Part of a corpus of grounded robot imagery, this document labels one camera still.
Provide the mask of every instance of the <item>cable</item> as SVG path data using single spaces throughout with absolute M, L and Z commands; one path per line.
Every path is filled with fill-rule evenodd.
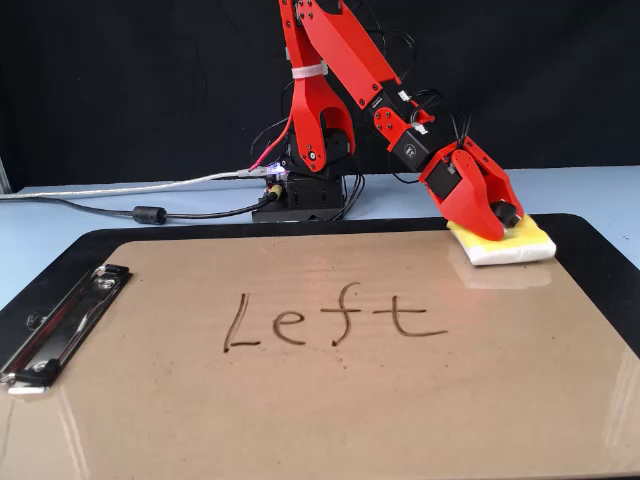
M 277 144 L 279 144 L 282 141 L 284 136 L 289 131 L 289 127 L 291 126 L 291 116 L 292 116 L 291 113 L 289 113 L 289 117 L 287 117 L 287 124 L 284 126 L 284 130 L 282 130 L 282 133 L 280 134 L 280 136 L 276 138 L 276 141 L 273 142 L 271 145 L 269 145 L 267 148 L 265 148 L 264 152 L 262 152 L 262 155 L 258 157 L 258 160 L 256 160 L 256 162 L 253 165 L 251 165 L 251 167 L 249 167 L 250 172 L 258 168 L 260 165 L 262 165 L 262 161 L 265 158 L 267 158 L 267 156 L 271 153 L 271 151 L 273 150 L 273 147 L 275 147 Z
M 371 5 L 369 5 L 369 2 L 366 2 L 365 0 L 360 0 L 358 5 L 353 7 L 351 11 L 355 12 L 362 5 L 367 7 L 367 10 L 369 10 L 369 13 L 371 13 L 371 17 L 373 18 L 373 21 L 375 22 L 376 26 L 378 27 L 379 30 L 382 30 L 382 27 L 380 26 L 380 22 L 378 21 L 378 18 L 376 17 L 376 14 L 374 13 L 373 8 L 371 8 Z M 382 53 L 383 57 L 387 58 L 387 37 L 384 36 L 384 33 L 382 34 L 382 51 L 380 53 Z
M 402 182 L 406 185 L 413 185 L 414 183 L 418 183 L 420 180 L 405 180 L 401 178 L 396 172 L 391 170 L 391 152 L 387 153 L 387 166 L 389 167 L 389 173 L 393 175 L 399 182 Z
M 406 32 L 387 28 L 365 28 L 365 30 L 367 31 L 367 33 L 381 33 L 399 38 L 400 40 L 404 41 L 404 43 L 406 43 L 407 46 L 411 49 L 411 51 L 413 52 L 413 61 L 411 62 L 411 65 L 409 65 L 409 68 L 407 68 L 407 70 L 399 77 L 400 81 L 404 81 L 407 75 L 409 75 L 409 72 L 413 69 L 414 65 L 418 62 L 418 45 L 416 44 L 416 41 L 413 39 L 413 37 L 411 37 L 411 35 Z
M 202 213 L 202 214 L 188 214 L 188 213 L 167 213 L 164 208 L 161 207 L 135 207 L 133 210 L 109 210 L 104 208 L 88 207 L 86 205 L 79 205 L 77 203 L 63 200 L 61 198 L 8 198 L 0 201 L 11 202 L 38 202 L 38 203 L 53 203 L 57 205 L 63 205 L 65 207 L 73 208 L 86 213 L 93 213 L 99 215 L 109 215 L 114 217 L 131 217 L 138 223 L 151 224 L 151 225 L 163 225 L 167 219 L 184 219 L 184 220 L 206 220 L 212 218 L 224 218 L 232 217 L 235 215 L 241 215 L 243 213 L 252 212 L 259 208 L 264 207 L 272 202 L 275 202 L 280 198 L 282 194 L 282 187 L 280 185 L 274 185 L 269 189 L 269 193 L 265 198 L 260 200 L 254 205 L 248 207 L 239 208 L 237 210 L 231 210 L 228 212 L 218 213 Z
M 47 198 L 47 197 L 35 197 L 35 198 L 1 198 L 0 202 L 36 202 L 36 203 L 55 203 L 57 205 L 63 205 L 75 210 L 87 213 L 95 213 L 98 215 L 108 215 L 112 217 L 133 217 L 131 210 L 109 210 L 104 208 L 88 207 L 86 205 L 79 205 L 77 203 L 70 202 L 69 200 L 63 200 L 62 198 Z
M 266 134 L 268 131 L 270 131 L 270 130 L 272 130 L 272 129 L 274 129 L 274 128 L 276 128 L 276 127 L 280 126 L 280 125 L 282 125 L 282 124 L 283 124 L 283 123 L 285 123 L 287 120 L 289 120 L 289 119 L 288 119 L 288 118 L 283 118 L 283 119 L 282 119 L 282 120 L 280 120 L 279 122 L 276 122 L 276 123 L 274 123 L 273 125 L 269 125 L 269 126 L 268 126 L 267 128 L 265 128 L 263 131 L 261 131 L 261 132 L 258 134 L 258 136 L 257 136 L 256 138 L 254 138 L 254 139 L 253 139 L 253 142 L 251 142 L 251 148 L 249 149 L 249 156 L 251 157 L 251 159 L 252 159 L 252 160 L 255 160 L 255 158 L 254 158 L 254 151 L 255 151 L 256 145 L 258 145 L 258 142 L 260 141 L 260 139 L 261 139 L 262 137 L 264 137 L 264 136 L 265 136 L 265 134 Z
M 283 117 L 286 115 L 284 111 L 284 97 L 287 95 L 287 90 L 289 90 L 295 82 L 295 80 L 291 80 L 287 83 L 287 86 L 284 87 L 284 90 L 282 90 L 282 93 L 280 94 L 280 113 L 282 113 Z
M 331 217 L 330 221 L 341 220 L 349 213 L 360 198 L 360 195 L 362 195 L 365 185 L 366 179 L 364 178 L 364 175 L 357 173 L 356 179 L 353 182 L 353 189 L 351 190 L 351 194 L 349 195 L 346 203 L 333 217 Z
M 168 188 L 184 187 L 195 183 L 207 182 L 209 180 L 220 180 L 222 178 L 256 178 L 265 176 L 266 172 L 249 169 L 236 170 L 235 172 L 216 173 L 207 175 L 206 177 L 193 178 L 191 180 L 182 180 L 178 182 L 162 183 L 159 185 L 149 185 L 147 187 L 126 187 L 126 188 L 105 188 L 99 190 L 78 190 L 65 192 L 37 192 L 37 193 L 6 193 L 0 195 L 0 200 L 19 199 L 19 198 L 37 198 L 37 197 L 81 197 L 81 196 L 105 196 L 132 193 L 148 193 L 158 190 L 166 190 Z
M 270 203 L 275 202 L 278 199 L 278 196 L 272 196 L 269 194 L 267 198 L 260 200 L 258 203 L 254 205 L 250 205 L 248 207 L 239 208 L 237 210 L 231 210 L 229 212 L 220 212 L 220 213 L 167 213 L 166 218 L 180 219 L 180 220 L 207 220 L 211 218 L 225 218 L 225 217 L 233 217 L 235 215 L 242 215 L 243 213 L 253 212 L 254 210 L 258 210 L 259 208 L 264 207 L 265 205 L 269 205 Z
M 426 95 L 429 96 L 429 99 L 425 100 L 424 102 L 422 102 L 420 104 L 418 104 L 418 106 L 413 109 L 413 112 L 411 112 L 411 118 L 410 118 L 411 123 L 416 121 L 416 119 L 418 118 L 418 115 L 420 114 L 421 110 L 424 110 L 427 107 L 435 107 L 436 105 L 439 105 L 442 102 L 443 96 L 435 88 L 430 88 L 428 90 L 420 90 L 420 91 L 414 93 L 411 96 L 411 99 L 416 98 L 416 97 L 424 97 Z M 437 98 L 437 101 L 435 103 L 432 103 L 434 98 Z

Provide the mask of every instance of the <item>wire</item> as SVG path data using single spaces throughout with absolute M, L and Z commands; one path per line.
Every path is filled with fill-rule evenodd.
M 416 108 L 413 109 L 413 112 L 411 112 L 411 123 L 415 122 L 416 119 L 418 118 L 418 114 L 420 113 L 421 110 L 424 110 L 427 107 L 435 107 L 436 105 L 439 105 L 442 102 L 442 94 L 436 90 L 435 88 L 430 88 L 428 90 L 420 90 L 419 92 L 414 93 L 411 98 L 416 98 L 416 97 L 424 97 L 424 96 L 429 96 L 428 100 L 425 100 L 424 102 L 418 104 L 418 106 Z
M 366 180 L 364 178 L 364 175 L 362 175 L 361 173 L 357 173 L 356 179 L 353 182 L 353 189 L 351 190 L 346 203 L 340 210 L 338 210 L 338 212 L 336 212 L 333 217 L 331 217 L 331 221 L 341 220 L 349 213 L 349 211 L 353 208 L 353 206 L 360 198 L 360 195 L 362 195 L 365 185 Z
M 369 2 L 366 2 L 365 0 L 360 0 L 358 5 L 353 7 L 351 9 L 351 11 L 355 12 L 362 5 L 367 7 L 367 10 L 369 10 L 369 13 L 371 13 L 371 17 L 373 18 L 373 21 L 375 22 L 376 26 L 378 27 L 379 30 L 382 30 L 382 27 L 380 26 L 380 22 L 378 21 L 378 17 L 376 17 L 376 14 L 374 13 L 373 8 L 371 8 L 371 5 L 369 5 Z M 387 37 L 384 36 L 384 33 L 382 34 L 382 51 L 381 51 L 381 53 L 382 53 L 383 57 L 387 58 Z
M 411 62 L 411 65 L 409 65 L 409 68 L 407 68 L 407 70 L 405 70 L 405 72 L 399 77 L 401 81 L 404 81 L 407 75 L 409 75 L 409 72 L 411 72 L 415 64 L 418 62 L 418 45 L 416 44 L 416 41 L 413 39 L 413 37 L 406 32 L 387 28 L 365 28 L 365 30 L 368 33 L 381 33 L 399 38 L 411 49 L 411 51 L 413 52 L 413 61 Z
M 460 119 L 460 128 L 458 128 L 458 122 L 456 122 L 455 117 L 449 113 L 449 117 L 451 117 L 451 123 L 453 124 L 453 131 L 456 134 L 456 150 L 460 150 L 464 145 L 464 141 L 467 139 L 469 135 L 469 127 L 471 126 L 471 114 L 467 113 L 465 110 L 462 110 L 458 115 Z
M 231 210 L 229 212 L 220 212 L 220 213 L 167 213 L 167 218 L 173 219 L 181 219 L 181 220 L 207 220 L 210 218 L 224 218 L 224 217 L 233 217 L 235 215 L 242 215 L 243 213 L 253 212 L 254 210 L 258 210 L 259 208 L 264 207 L 265 205 L 269 205 L 277 200 L 272 196 L 268 196 L 263 200 L 260 200 L 258 203 L 254 205 L 250 205 L 248 207 L 239 208 L 237 210 Z
M 261 131 L 258 136 L 256 138 L 253 139 L 253 142 L 251 142 L 251 148 L 249 149 L 249 156 L 251 157 L 252 160 L 255 160 L 254 158 L 254 152 L 256 149 L 256 145 L 258 145 L 258 142 L 260 141 L 260 139 L 262 137 L 264 137 L 266 135 L 267 132 L 269 132 L 270 130 L 282 125 L 283 123 L 285 123 L 287 120 L 289 120 L 288 118 L 283 118 L 282 120 L 280 120 L 279 122 L 274 123 L 273 125 L 269 125 L 267 128 L 265 128 L 263 131 Z M 273 143 L 278 137 L 274 137 L 271 141 L 271 143 Z
M 280 94 L 280 113 L 282 113 L 283 117 L 286 115 L 284 111 L 284 97 L 287 95 L 287 90 L 289 90 L 295 82 L 295 80 L 291 80 L 287 83 L 287 86 L 284 87 L 284 90 L 282 90 L 282 93 Z
M 262 155 L 260 155 L 260 157 L 258 157 L 258 160 L 256 160 L 256 162 L 251 165 L 251 167 L 249 167 L 249 171 L 253 171 L 256 168 L 258 168 L 260 165 L 262 165 L 262 161 L 267 158 L 267 156 L 271 153 L 271 151 L 273 150 L 273 147 L 275 147 L 277 144 L 279 144 L 283 139 L 284 136 L 287 134 L 287 132 L 289 131 L 289 127 L 291 126 L 291 113 L 289 113 L 289 116 L 287 117 L 287 124 L 284 126 L 284 130 L 282 130 L 282 133 L 280 134 L 280 136 L 278 136 L 278 138 L 276 138 L 276 141 L 273 142 L 271 145 L 269 145 L 267 148 L 264 149 L 264 152 L 262 152 Z
M 133 211 L 131 210 L 109 210 L 105 208 L 88 207 L 86 205 L 79 205 L 77 203 L 70 202 L 69 200 L 63 200 L 62 198 L 48 198 L 48 197 L 35 197 L 35 198 L 2 198 L 0 202 L 36 202 L 36 203 L 54 203 L 57 205 L 63 205 L 75 210 L 87 213 L 95 213 L 98 215 L 108 215 L 112 217 L 133 217 Z
M 201 213 L 201 214 L 189 214 L 189 213 L 167 213 L 165 218 L 169 219 L 184 219 L 184 220 L 206 220 L 212 218 L 224 218 L 224 217 L 233 217 L 235 215 L 241 215 L 243 213 L 252 212 L 259 208 L 264 207 L 278 199 L 277 195 L 268 195 L 264 199 L 260 200 L 258 203 L 254 205 L 250 205 L 248 207 L 239 208 L 237 210 L 231 210 L 228 212 L 218 212 L 218 213 Z M 85 213 L 93 213 L 97 215 L 107 215 L 112 217 L 131 217 L 134 218 L 133 210 L 109 210 L 104 208 L 96 208 L 96 207 L 88 207 L 86 205 L 79 205 L 74 202 L 70 202 L 68 200 L 63 200 L 61 198 L 48 198 L 48 197 L 37 197 L 37 198 L 9 198 L 3 199 L 0 198 L 0 201 L 11 201 L 11 202 L 37 202 L 37 203 L 53 203 L 56 205 L 62 205 L 65 207 L 73 208 L 74 210 L 79 210 Z
M 420 180 L 405 180 L 401 178 L 396 172 L 391 170 L 391 152 L 387 153 L 387 166 L 389 167 L 389 173 L 393 175 L 399 182 L 402 182 L 406 185 L 413 185 L 414 183 L 418 183 Z
M 236 170 L 235 172 L 216 173 L 205 177 L 182 180 L 178 182 L 162 183 L 159 185 L 149 185 L 146 187 L 126 187 L 126 188 L 105 188 L 99 190 L 77 190 L 64 192 L 37 192 L 37 193 L 6 193 L 0 195 L 0 200 L 38 198 L 38 197 L 81 197 L 81 196 L 105 196 L 132 193 L 149 193 L 168 188 L 184 187 L 195 183 L 207 182 L 209 180 L 220 180 L 222 178 L 255 178 L 264 176 L 262 171 L 251 171 L 249 169 Z

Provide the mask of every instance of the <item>connector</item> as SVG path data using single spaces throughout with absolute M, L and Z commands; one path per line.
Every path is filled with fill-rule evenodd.
M 161 207 L 136 207 L 133 209 L 133 219 L 146 225 L 164 225 L 167 211 Z
M 273 185 L 270 189 L 269 189 L 269 195 L 275 195 L 276 198 L 275 200 L 280 199 L 280 195 L 282 195 L 282 185 L 280 184 L 275 184 Z

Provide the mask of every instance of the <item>metal clip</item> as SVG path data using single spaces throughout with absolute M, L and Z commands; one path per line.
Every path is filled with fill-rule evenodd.
M 130 277 L 117 265 L 87 272 L 2 367 L 0 384 L 13 394 L 46 391 Z

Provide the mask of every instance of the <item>white cable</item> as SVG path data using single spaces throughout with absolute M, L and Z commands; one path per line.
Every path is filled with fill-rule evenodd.
M 255 178 L 264 177 L 267 174 L 266 167 L 259 167 L 253 171 L 245 168 L 237 170 L 235 172 L 216 173 L 214 175 L 207 175 L 206 177 L 193 178 L 191 180 L 182 180 L 179 182 L 162 183 L 159 185 L 149 185 L 147 187 L 128 187 L 128 188 L 105 188 L 102 190 L 79 190 L 70 192 L 37 192 L 37 193 L 8 193 L 0 195 L 2 199 L 20 199 L 20 198 L 36 198 L 36 197 L 80 197 L 80 196 L 106 196 L 106 195 L 120 195 L 131 193 L 148 193 L 158 190 L 165 190 L 167 188 L 183 187 L 185 185 L 193 185 L 194 183 L 207 182 L 209 180 L 219 180 L 222 178 Z

